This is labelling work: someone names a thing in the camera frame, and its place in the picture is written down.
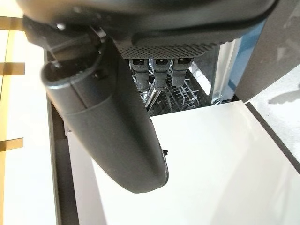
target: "robotic arm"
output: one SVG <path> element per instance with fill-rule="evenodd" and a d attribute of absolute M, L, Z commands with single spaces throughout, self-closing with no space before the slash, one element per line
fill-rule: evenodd
<path fill-rule="evenodd" d="M 144 193 L 168 180 L 165 152 L 139 94 L 149 89 L 149 62 L 156 91 L 164 91 L 171 61 L 172 84 L 182 86 L 194 57 L 251 30 L 277 0 L 18 3 L 28 40 L 53 57 L 41 76 L 54 106 L 112 179 Z"/>

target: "dark gray wall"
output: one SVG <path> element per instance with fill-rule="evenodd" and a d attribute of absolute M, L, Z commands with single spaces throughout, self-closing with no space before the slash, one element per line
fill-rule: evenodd
<path fill-rule="evenodd" d="M 237 97 L 251 99 L 299 64 L 300 0 L 281 0 L 265 24 Z"/>

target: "white panel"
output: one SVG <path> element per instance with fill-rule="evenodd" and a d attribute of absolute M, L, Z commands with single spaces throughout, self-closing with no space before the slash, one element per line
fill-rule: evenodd
<path fill-rule="evenodd" d="M 12 77 L 7 134 L 23 130 L 24 147 L 6 152 L 4 225 L 54 225 L 47 101 L 39 78 L 44 50 L 27 42 L 23 50 L 25 75 Z M 12 128 L 13 120 L 19 124 Z"/>
<path fill-rule="evenodd" d="M 162 148 L 169 151 L 169 181 L 152 192 L 133 194 L 92 161 L 107 225 L 300 224 L 300 175 L 242 102 L 152 121 Z M 76 187 L 86 178 L 75 171 L 91 162 L 79 164 L 74 155 L 87 153 L 72 133 L 68 138 L 80 209 L 78 195 L 83 193 Z M 84 194 L 99 198 L 87 189 Z"/>
<path fill-rule="evenodd" d="M 300 162 L 300 65 L 250 102 Z"/>
<path fill-rule="evenodd" d="M 8 30 L 0 30 L 0 62 L 5 62 L 5 52 L 8 43 Z"/>

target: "black trim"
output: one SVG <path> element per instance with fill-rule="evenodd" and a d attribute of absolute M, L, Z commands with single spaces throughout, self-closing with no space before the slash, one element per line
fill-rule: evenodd
<path fill-rule="evenodd" d="M 44 51 L 44 59 L 45 62 L 53 60 L 47 51 Z M 48 98 L 47 102 L 57 224 L 79 225 L 70 151 L 64 122 Z"/>
<path fill-rule="evenodd" d="M 274 130 L 269 126 L 269 124 L 264 120 L 264 118 L 259 114 L 259 112 L 254 108 L 254 106 L 250 102 L 246 104 L 246 107 L 255 116 L 255 118 L 262 125 L 262 127 L 268 132 L 270 137 L 274 140 L 274 142 L 278 145 L 283 154 L 287 157 L 287 159 L 291 162 L 293 167 L 295 167 L 296 171 L 300 174 L 300 163 L 295 158 L 295 156 L 289 151 L 286 145 L 282 142 L 282 140 L 277 136 Z"/>

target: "metal wire rack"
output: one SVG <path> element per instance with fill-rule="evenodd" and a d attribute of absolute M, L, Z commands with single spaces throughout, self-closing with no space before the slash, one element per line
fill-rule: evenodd
<path fill-rule="evenodd" d="M 149 76 L 149 91 L 140 93 L 149 116 L 180 112 L 208 105 L 203 92 L 199 91 L 199 88 L 197 89 L 197 85 L 194 85 L 194 79 L 188 75 L 182 87 L 172 86 L 172 69 L 170 68 L 165 91 L 155 91 L 154 75 L 151 68 L 149 68 Z"/>

